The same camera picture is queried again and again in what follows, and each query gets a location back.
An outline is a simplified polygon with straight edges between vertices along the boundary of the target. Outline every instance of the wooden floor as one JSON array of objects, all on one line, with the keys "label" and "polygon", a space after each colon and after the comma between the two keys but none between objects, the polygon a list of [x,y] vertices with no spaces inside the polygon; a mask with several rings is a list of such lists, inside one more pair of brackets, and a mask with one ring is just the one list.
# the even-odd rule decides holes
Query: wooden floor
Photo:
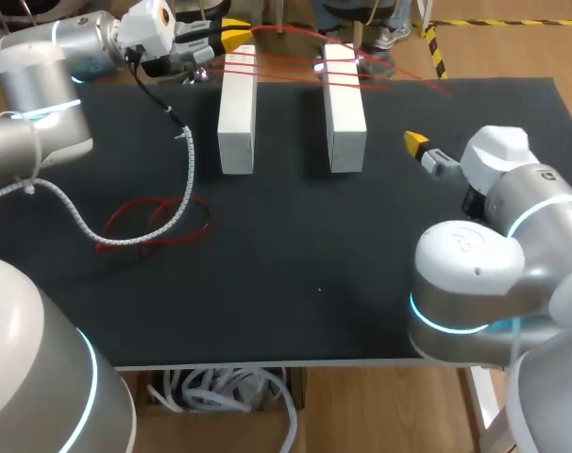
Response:
[{"label": "wooden floor", "polygon": [[[243,8],[248,1],[234,0],[234,8]],[[306,1],[286,0],[286,19],[310,20]],[[433,19],[572,19],[572,0],[435,0]],[[288,40],[272,43],[268,39],[263,51],[312,55],[304,40]],[[571,26],[442,26],[437,40],[450,78],[552,76],[572,112]],[[412,36],[398,44],[393,54],[401,67],[435,78],[424,39]],[[249,432],[259,434],[250,434],[257,440],[248,451],[278,451],[279,436],[286,428],[284,417],[277,428],[251,418],[244,426],[238,420],[237,428],[226,432],[223,444],[217,437],[224,432],[225,421],[201,428],[197,421],[185,420],[181,428],[166,431],[168,438],[160,433],[170,424],[156,421],[152,427],[141,427],[143,438],[137,451],[242,451],[231,438],[238,440]],[[473,448],[457,375],[445,368],[310,369],[300,423],[304,425],[301,437],[306,439],[299,439],[298,452],[467,453]]]}]

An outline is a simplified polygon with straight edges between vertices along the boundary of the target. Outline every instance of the white cable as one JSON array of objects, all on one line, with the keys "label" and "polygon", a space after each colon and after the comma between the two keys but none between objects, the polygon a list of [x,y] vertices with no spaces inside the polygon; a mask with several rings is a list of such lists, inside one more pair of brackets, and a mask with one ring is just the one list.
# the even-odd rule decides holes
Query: white cable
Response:
[{"label": "white cable", "polygon": [[41,170],[41,163],[42,163],[42,144],[41,144],[41,136],[39,135],[39,131],[34,127],[32,121],[24,116],[19,111],[7,110],[2,111],[0,113],[0,118],[4,117],[5,115],[13,115],[17,116],[21,120],[24,120],[25,123],[28,125],[28,129],[30,129],[30,134],[32,135],[32,140],[34,140],[34,170],[32,171],[32,175],[29,179],[25,181],[24,191],[29,195],[34,193],[34,180],[39,175],[39,171]]},{"label": "white cable", "polygon": [[284,384],[284,382],[276,375],[269,373],[263,368],[257,368],[251,371],[254,374],[266,378],[276,384],[284,395],[284,402],[286,403],[290,426],[288,427],[286,439],[284,439],[284,443],[282,444],[282,448],[279,450],[279,453],[288,453],[293,448],[294,439],[296,438],[296,429],[298,428],[298,420],[296,418],[296,408],[294,407],[293,397],[290,395],[290,391],[288,390],[288,387],[286,387],[286,384]]},{"label": "white cable", "polygon": [[[254,404],[256,399],[268,389],[268,382],[278,387],[278,394],[284,396],[286,410],[290,420],[288,433],[282,444],[280,453],[288,453],[293,447],[296,437],[298,421],[296,418],[296,408],[294,407],[293,398],[286,383],[286,370],[282,369],[284,379],[277,377],[269,371],[262,368],[241,368],[234,370],[209,368],[207,370],[192,370],[181,383],[181,397],[187,404],[186,407],[179,406],[174,399],[173,391],[178,387],[178,381],[181,376],[180,371],[175,371],[171,377],[171,371],[167,370],[163,374],[162,387],[164,395],[160,394],[151,385],[148,385],[148,391],[162,405],[173,412],[217,412],[217,411],[255,411],[257,408]],[[242,397],[239,401],[234,396],[234,391],[244,380],[251,377],[257,378],[256,391],[248,397]],[[200,385],[192,387],[193,382],[200,378]]]},{"label": "white cable", "polygon": [[[139,238],[108,239],[108,238],[103,238],[102,236],[99,236],[98,234],[94,233],[87,226],[87,224],[83,220],[82,216],[80,215],[80,213],[76,209],[76,206],[74,205],[72,200],[68,197],[68,195],[66,195],[66,193],[64,193],[64,191],[62,189],[60,189],[54,183],[49,182],[45,179],[35,178],[31,182],[34,184],[38,184],[40,186],[43,186],[43,187],[49,189],[55,195],[57,195],[58,198],[61,200],[61,202],[64,205],[66,205],[66,208],[68,208],[68,211],[70,211],[70,214],[75,219],[76,224],[78,225],[80,230],[83,233],[85,233],[85,235],[87,237],[89,237],[90,239],[93,239],[97,243],[103,243],[105,245],[133,245],[136,243],[143,243],[145,241],[149,241],[150,239],[154,239],[154,238],[158,237],[160,234],[163,234],[166,231],[168,231],[169,229],[171,229],[177,223],[177,221],[179,220],[179,218],[183,214],[183,211],[187,207],[188,202],[190,201],[190,195],[192,194],[192,186],[193,186],[193,167],[195,164],[195,162],[194,162],[195,157],[193,154],[192,132],[187,126],[183,127],[183,133],[181,135],[178,135],[176,137],[176,139],[180,139],[182,137],[185,137],[187,145],[188,145],[188,176],[187,176],[187,181],[185,183],[185,194],[183,194],[183,200],[181,201],[181,204],[177,208],[177,211],[175,212],[175,215],[173,215],[171,220],[169,220],[164,226],[161,226],[160,228],[158,228],[156,231],[152,231],[151,233],[144,234],[143,236],[140,236]],[[20,181],[20,182],[16,182],[16,183],[8,185],[8,186],[4,187],[3,189],[0,189],[0,197],[7,195],[8,193],[12,193],[14,191],[17,191],[18,189],[25,187],[26,184],[28,184],[28,181]]]}]

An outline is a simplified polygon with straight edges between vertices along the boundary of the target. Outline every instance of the black cable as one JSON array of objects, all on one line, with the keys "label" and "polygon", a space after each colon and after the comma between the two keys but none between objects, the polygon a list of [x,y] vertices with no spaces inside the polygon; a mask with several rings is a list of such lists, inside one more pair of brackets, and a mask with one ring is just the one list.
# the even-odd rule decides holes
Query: black cable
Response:
[{"label": "black cable", "polygon": [[142,91],[152,100],[154,103],[159,106],[165,113],[169,115],[173,123],[177,125],[180,129],[185,127],[185,121],[173,110],[171,106],[169,106],[166,102],[162,99],[157,97],[155,94],[149,91],[149,89],[145,86],[142,80],[137,76],[137,69],[142,61],[142,52],[138,52],[135,50],[128,50],[126,52],[125,60],[126,66],[128,70],[131,72],[131,75],[135,79],[137,86],[142,89]]}]

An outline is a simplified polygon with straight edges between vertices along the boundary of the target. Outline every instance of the white cable bundle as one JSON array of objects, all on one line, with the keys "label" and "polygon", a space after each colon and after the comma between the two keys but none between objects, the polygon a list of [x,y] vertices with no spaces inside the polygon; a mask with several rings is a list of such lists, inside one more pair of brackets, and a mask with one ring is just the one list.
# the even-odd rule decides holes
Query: white cable bundle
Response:
[{"label": "white cable bundle", "polygon": [[[197,378],[200,379],[198,385],[194,385]],[[293,398],[286,386],[286,370],[282,368],[280,379],[263,368],[209,368],[206,370],[193,370],[183,379],[179,387],[181,372],[176,370],[164,371],[162,375],[162,391],[160,394],[153,386],[148,385],[147,390],[158,401],[169,410],[176,413],[183,412],[220,412],[220,411],[256,411],[264,396],[266,395],[269,383],[278,387],[278,393],[284,396],[286,409],[290,419],[288,434],[279,450],[280,453],[288,453],[293,447],[296,436],[297,419]],[[235,396],[238,390],[240,399]],[[174,394],[180,394],[181,399],[187,406],[182,407],[175,401]]]},{"label": "white cable bundle", "polygon": [[85,220],[80,215],[80,212],[78,212],[78,210],[76,209],[75,204],[72,202],[72,200],[68,197],[68,195],[66,195],[66,193],[62,189],[60,189],[54,183],[47,181],[46,179],[40,179],[40,178],[36,177],[38,172],[39,172],[39,169],[41,168],[41,142],[40,142],[40,139],[38,137],[38,133],[36,133],[36,130],[34,130],[34,128],[31,126],[30,121],[27,118],[25,118],[24,115],[22,115],[21,113],[10,111],[10,112],[0,113],[0,116],[4,115],[6,113],[18,114],[21,116],[22,119],[24,119],[25,121],[28,122],[28,124],[30,125],[30,128],[31,128],[32,134],[33,134],[33,138],[35,140],[35,144],[36,144],[35,149],[37,152],[37,156],[36,156],[35,170],[34,170],[34,173],[32,174],[32,177],[30,177],[29,179],[21,180],[19,182],[15,182],[13,184],[9,184],[8,186],[4,187],[3,189],[0,189],[0,197],[7,195],[8,193],[15,192],[15,191],[22,189],[22,188],[24,188],[27,193],[34,193],[34,190],[32,187],[33,184],[43,186],[43,187],[49,189],[55,195],[57,195],[58,198],[61,200],[61,202],[64,205],[66,205],[66,208],[68,208],[68,211],[70,212],[72,217],[75,219],[76,224],[78,225],[80,230],[83,233],[85,233],[85,235],[87,237],[89,237],[90,239],[94,240],[97,243],[103,243],[105,245],[134,245],[136,243],[143,243],[145,241],[149,241],[150,239],[154,239],[154,238],[158,237],[159,235],[165,233],[169,229],[171,229],[177,223],[177,221],[179,220],[179,218],[181,217],[181,215],[185,211],[185,208],[188,206],[188,202],[190,201],[190,196],[192,194],[193,168],[195,165],[195,157],[194,157],[194,153],[193,153],[194,150],[193,150],[192,132],[187,126],[183,127],[183,133],[181,135],[176,136],[176,139],[185,138],[185,140],[187,142],[187,146],[188,146],[188,177],[187,177],[187,181],[185,183],[185,194],[183,194],[183,200],[181,201],[181,204],[177,208],[175,215],[173,215],[171,220],[169,220],[164,226],[161,226],[156,231],[152,231],[151,233],[145,234],[145,235],[140,236],[138,238],[108,239],[108,238],[104,238],[102,236],[99,236],[98,234],[96,234],[94,231],[92,231],[89,228],[89,226],[85,223]]}]

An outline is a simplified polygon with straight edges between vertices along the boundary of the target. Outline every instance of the yellow black tape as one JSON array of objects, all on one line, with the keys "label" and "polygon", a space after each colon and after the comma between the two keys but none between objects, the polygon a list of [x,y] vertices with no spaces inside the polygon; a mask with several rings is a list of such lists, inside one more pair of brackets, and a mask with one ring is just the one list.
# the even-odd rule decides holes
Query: yellow black tape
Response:
[{"label": "yellow black tape", "polygon": [[470,19],[464,21],[431,21],[431,25],[491,25],[491,26],[507,26],[507,25],[562,25],[572,26],[572,19],[526,19],[522,21],[500,21],[495,19]]},{"label": "yellow black tape", "polygon": [[430,55],[433,58],[433,65],[437,72],[437,78],[449,78],[447,76],[446,64],[444,57],[441,55],[441,50],[437,46],[437,35],[435,33],[435,25],[429,25],[425,30],[425,39],[429,43]]}]

